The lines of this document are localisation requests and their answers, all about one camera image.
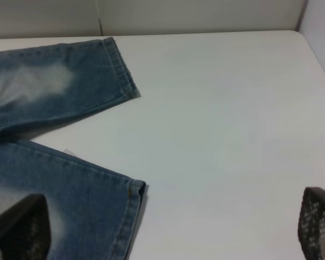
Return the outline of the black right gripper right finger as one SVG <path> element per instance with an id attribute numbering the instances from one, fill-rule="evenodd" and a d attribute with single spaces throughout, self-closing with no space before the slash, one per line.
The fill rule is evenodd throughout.
<path id="1" fill-rule="evenodd" d="M 305 259 L 325 259 L 325 190 L 304 190 L 298 219 L 298 240 Z"/>

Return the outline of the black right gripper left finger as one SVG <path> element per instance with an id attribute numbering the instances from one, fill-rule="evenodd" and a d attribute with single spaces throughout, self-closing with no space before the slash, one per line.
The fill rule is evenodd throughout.
<path id="1" fill-rule="evenodd" d="M 30 194 L 0 214 L 0 259 L 47 259 L 50 247 L 44 195 Z"/>

